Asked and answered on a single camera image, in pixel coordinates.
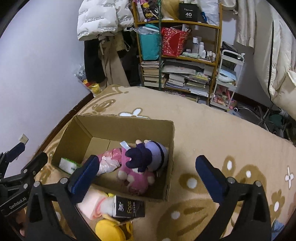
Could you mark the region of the pink roll plush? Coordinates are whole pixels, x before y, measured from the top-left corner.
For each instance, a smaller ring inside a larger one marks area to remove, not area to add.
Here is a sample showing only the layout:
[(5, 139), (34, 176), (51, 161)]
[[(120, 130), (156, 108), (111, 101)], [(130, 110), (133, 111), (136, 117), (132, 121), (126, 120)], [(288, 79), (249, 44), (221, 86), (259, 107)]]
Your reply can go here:
[(105, 192), (102, 192), (93, 186), (90, 186), (82, 202), (77, 204), (79, 211), (90, 220), (95, 220), (102, 216), (100, 204), (108, 198)]

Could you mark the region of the green tissue pack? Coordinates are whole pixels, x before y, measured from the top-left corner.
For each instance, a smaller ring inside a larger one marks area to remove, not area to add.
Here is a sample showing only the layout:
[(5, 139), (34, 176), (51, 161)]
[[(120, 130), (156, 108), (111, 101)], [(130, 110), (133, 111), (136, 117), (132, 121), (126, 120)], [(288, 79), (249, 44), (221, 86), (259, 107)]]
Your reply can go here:
[(59, 168), (69, 175), (72, 175), (82, 165), (67, 158), (61, 158)]

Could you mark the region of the yellow plush toy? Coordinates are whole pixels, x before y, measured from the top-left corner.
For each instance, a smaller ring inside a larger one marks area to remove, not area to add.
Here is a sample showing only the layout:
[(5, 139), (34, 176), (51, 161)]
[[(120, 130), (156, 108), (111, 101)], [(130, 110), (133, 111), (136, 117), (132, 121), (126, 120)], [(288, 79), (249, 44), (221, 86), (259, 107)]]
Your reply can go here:
[(133, 241), (132, 221), (120, 222), (108, 214), (103, 214), (95, 226), (95, 234), (102, 241)]

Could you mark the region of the pink plush toy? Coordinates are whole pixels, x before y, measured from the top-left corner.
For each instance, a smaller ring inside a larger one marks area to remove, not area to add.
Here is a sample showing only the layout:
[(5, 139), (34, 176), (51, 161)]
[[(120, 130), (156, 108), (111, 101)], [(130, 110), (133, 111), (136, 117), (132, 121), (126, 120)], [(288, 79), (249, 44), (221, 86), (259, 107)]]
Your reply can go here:
[(137, 169), (128, 168), (126, 164), (130, 161), (130, 158), (125, 154), (126, 149), (121, 148), (121, 167), (119, 168), (117, 177), (119, 180), (127, 183), (129, 193), (132, 195), (142, 195), (148, 190), (149, 186), (154, 184), (154, 173), (148, 170), (144, 171), (144, 173), (139, 173)]

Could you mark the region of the purple haired plush doll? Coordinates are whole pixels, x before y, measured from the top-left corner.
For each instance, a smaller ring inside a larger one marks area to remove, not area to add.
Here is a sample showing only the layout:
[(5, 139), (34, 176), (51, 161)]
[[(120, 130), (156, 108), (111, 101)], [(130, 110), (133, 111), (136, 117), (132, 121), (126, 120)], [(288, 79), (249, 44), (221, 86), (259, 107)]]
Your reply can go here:
[(137, 169), (140, 173), (158, 172), (167, 165), (169, 151), (161, 143), (136, 140), (135, 147), (127, 150), (125, 156), (130, 158), (126, 162), (126, 166), (130, 169)]

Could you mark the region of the white fluffy plush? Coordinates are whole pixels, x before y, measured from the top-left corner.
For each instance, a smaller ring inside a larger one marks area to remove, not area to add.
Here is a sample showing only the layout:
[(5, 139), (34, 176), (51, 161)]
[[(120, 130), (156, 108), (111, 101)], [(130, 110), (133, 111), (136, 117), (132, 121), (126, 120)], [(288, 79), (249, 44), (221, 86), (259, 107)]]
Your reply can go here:
[(100, 217), (103, 215), (113, 216), (114, 197), (106, 197), (98, 202), (95, 208), (95, 216)]

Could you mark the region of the cardboard box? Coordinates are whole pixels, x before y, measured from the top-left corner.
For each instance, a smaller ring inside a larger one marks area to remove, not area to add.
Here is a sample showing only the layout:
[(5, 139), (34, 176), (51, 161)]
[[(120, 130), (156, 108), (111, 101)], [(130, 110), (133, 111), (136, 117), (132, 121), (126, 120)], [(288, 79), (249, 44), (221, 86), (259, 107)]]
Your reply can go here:
[(104, 192), (138, 200), (166, 201), (170, 189), (174, 124), (115, 115), (76, 115), (51, 164), (73, 173), (96, 159), (93, 183)]

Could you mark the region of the plastic bag of toys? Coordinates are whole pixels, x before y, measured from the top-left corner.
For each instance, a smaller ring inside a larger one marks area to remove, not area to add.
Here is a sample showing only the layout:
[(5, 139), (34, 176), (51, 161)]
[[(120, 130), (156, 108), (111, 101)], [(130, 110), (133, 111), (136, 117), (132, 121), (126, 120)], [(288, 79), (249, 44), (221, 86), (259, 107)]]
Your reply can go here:
[(96, 82), (89, 82), (86, 77), (85, 67), (83, 64), (79, 65), (79, 68), (74, 73), (75, 77), (86, 87), (93, 96), (97, 96), (101, 93), (101, 88)]

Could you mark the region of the white rolling cart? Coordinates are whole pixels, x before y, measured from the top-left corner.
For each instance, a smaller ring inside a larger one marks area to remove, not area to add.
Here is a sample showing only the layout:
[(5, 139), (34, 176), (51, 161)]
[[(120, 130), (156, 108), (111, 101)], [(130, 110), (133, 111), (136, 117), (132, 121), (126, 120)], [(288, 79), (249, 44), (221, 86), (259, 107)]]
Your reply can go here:
[(245, 53), (222, 50), (215, 76), (215, 85), (210, 97), (210, 106), (223, 111), (235, 108), (233, 99), (245, 63)]

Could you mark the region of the beige trench coat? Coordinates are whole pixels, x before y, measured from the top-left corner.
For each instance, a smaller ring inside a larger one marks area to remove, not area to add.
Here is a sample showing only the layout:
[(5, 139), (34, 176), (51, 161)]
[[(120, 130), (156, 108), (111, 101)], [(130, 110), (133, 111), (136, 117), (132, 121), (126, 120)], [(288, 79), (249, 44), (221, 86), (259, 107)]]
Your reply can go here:
[(130, 86), (117, 53), (116, 44), (115, 36), (105, 37), (99, 43), (98, 56), (105, 75), (103, 82), (99, 84), (102, 89), (114, 84), (125, 87)]

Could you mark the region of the stack of books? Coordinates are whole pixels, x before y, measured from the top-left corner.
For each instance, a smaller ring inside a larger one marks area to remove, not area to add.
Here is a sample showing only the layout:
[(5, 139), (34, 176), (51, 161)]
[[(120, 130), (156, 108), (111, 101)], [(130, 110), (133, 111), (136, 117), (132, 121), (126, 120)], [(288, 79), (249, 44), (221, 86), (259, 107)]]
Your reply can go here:
[(159, 61), (142, 61), (140, 66), (142, 68), (145, 87), (158, 88), (159, 85), (164, 87), (166, 82), (165, 74), (162, 72), (159, 74), (159, 68), (162, 67), (163, 64), (163, 61), (161, 61), (161, 63), (159, 63)]

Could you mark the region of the wooden bookshelf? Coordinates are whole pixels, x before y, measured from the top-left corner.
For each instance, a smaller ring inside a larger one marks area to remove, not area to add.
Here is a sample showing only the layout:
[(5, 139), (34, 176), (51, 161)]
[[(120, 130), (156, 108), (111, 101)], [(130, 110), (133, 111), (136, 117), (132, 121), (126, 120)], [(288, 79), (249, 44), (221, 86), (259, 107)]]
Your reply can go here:
[(155, 88), (177, 90), (210, 102), (222, 38), (218, 1), (133, 1), (132, 10), (144, 78), (149, 64)]

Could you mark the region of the teal gift bag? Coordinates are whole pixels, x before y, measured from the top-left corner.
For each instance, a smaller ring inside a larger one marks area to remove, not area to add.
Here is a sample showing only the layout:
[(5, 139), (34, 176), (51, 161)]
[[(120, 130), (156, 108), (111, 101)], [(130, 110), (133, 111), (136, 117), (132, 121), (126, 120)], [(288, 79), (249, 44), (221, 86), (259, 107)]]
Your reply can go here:
[(144, 61), (159, 59), (159, 28), (146, 24), (137, 28), (139, 42)]

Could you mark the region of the black box with 40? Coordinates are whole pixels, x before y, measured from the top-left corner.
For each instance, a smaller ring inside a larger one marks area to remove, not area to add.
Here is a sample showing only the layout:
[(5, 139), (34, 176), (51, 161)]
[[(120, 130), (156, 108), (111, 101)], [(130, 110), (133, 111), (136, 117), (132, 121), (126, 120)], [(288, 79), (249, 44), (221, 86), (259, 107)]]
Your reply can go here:
[(198, 21), (199, 7), (197, 4), (179, 3), (179, 20), (181, 21)]

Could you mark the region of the upper wall socket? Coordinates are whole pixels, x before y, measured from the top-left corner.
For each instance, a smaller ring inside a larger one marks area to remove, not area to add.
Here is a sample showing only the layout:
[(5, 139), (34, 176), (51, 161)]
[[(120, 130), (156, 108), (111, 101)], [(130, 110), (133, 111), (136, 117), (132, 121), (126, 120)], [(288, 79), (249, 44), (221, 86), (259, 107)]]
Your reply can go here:
[(19, 138), (19, 141), (24, 145), (26, 145), (27, 142), (29, 141), (29, 138), (23, 133), (22, 136)]

